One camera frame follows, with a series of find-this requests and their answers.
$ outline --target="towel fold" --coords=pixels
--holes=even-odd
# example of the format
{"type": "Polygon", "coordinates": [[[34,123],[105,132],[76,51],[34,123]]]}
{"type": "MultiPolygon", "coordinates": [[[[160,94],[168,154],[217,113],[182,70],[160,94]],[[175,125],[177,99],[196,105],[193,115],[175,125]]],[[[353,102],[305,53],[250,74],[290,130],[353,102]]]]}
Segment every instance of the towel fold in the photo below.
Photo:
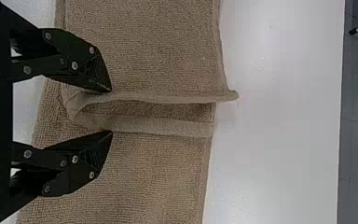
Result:
{"type": "Polygon", "coordinates": [[[48,80],[34,145],[114,131],[98,179],[38,198],[19,223],[202,223],[215,103],[224,74],[219,0],[58,0],[56,25],[97,46],[113,91],[48,80]]]}

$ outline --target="metal screw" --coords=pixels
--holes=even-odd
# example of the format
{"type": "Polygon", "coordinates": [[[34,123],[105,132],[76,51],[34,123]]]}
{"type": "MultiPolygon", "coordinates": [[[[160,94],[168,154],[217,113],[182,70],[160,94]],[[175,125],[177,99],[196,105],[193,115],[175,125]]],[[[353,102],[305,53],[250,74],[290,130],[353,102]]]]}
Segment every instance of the metal screw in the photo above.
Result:
{"type": "Polygon", "coordinates": [[[72,163],[73,163],[73,164],[76,164],[78,161],[79,161],[78,156],[72,157],[72,163]]]}
{"type": "Polygon", "coordinates": [[[50,185],[45,186],[44,191],[45,191],[45,193],[50,193],[51,192],[51,186],[50,185]]]}
{"type": "Polygon", "coordinates": [[[72,62],[72,69],[77,70],[78,64],[77,62],[72,62]]]}
{"type": "Polygon", "coordinates": [[[23,72],[26,75],[30,75],[32,73],[32,68],[30,66],[24,66],[23,72]]]}
{"type": "Polygon", "coordinates": [[[51,33],[46,33],[46,34],[45,34],[45,38],[46,38],[47,40],[50,40],[50,39],[51,39],[51,33]]]}
{"type": "Polygon", "coordinates": [[[89,178],[93,179],[95,177],[95,173],[94,172],[89,172],[89,178]]]}
{"type": "Polygon", "coordinates": [[[68,164],[68,162],[67,162],[67,161],[61,161],[60,166],[61,166],[61,167],[65,167],[67,164],[68,164]]]}
{"type": "Polygon", "coordinates": [[[95,53],[95,49],[93,47],[89,47],[89,53],[90,54],[94,54],[95,53]]]}
{"type": "Polygon", "coordinates": [[[31,157],[32,157],[32,151],[31,150],[24,151],[24,158],[25,159],[30,159],[31,157]]]}

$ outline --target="black metal bracket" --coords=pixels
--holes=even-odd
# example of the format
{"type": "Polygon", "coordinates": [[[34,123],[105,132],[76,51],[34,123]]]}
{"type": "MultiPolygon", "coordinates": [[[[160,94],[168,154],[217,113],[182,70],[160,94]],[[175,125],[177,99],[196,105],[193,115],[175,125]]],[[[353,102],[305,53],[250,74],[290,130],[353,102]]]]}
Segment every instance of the black metal bracket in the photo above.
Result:
{"type": "Polygon", "coordinates": [[[92,91],[112,90],[101,52],[85,40],[60,29],[36,29],[15,40],[21,56],[12,58],[14,82],[43,75],[92,91]]]}
{"type": "Polygon", "coordinates": [[[97,178],[112,141],[101,132],[43,150],[13,142],[13,83],[39,75],[112,90],[96,46],[63,30],[38,29],[0,3],[0,221],[38,196],[69,194],[97,178]],[[11,57],[10,48],[20,56],[11,57]],[[12,167],[20,170],[10,177],[12,167]]]}
{"type": "Polygon", "coordinates": [[[4,220],[37,196],[60,197],[96,179],[112,142],[111,132],[94,133],[43,150],[12,144],[12,168],[8,200],[0,210],[4,220]]]}

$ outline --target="towel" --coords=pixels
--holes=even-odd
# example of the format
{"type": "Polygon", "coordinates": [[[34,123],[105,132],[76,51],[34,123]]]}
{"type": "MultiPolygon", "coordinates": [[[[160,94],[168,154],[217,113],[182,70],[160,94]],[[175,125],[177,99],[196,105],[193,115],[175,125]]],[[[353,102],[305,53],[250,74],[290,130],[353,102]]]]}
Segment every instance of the towel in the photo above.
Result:
{"type": "Polygon", "coordinates": [[[202,223],[215,103],[227,87],[219,0],[58,0],[56,26],[97,46],[113,91],[47,80],[33,145],[114,132],[99,178],[38,198],[19,223],[202,223]]]}

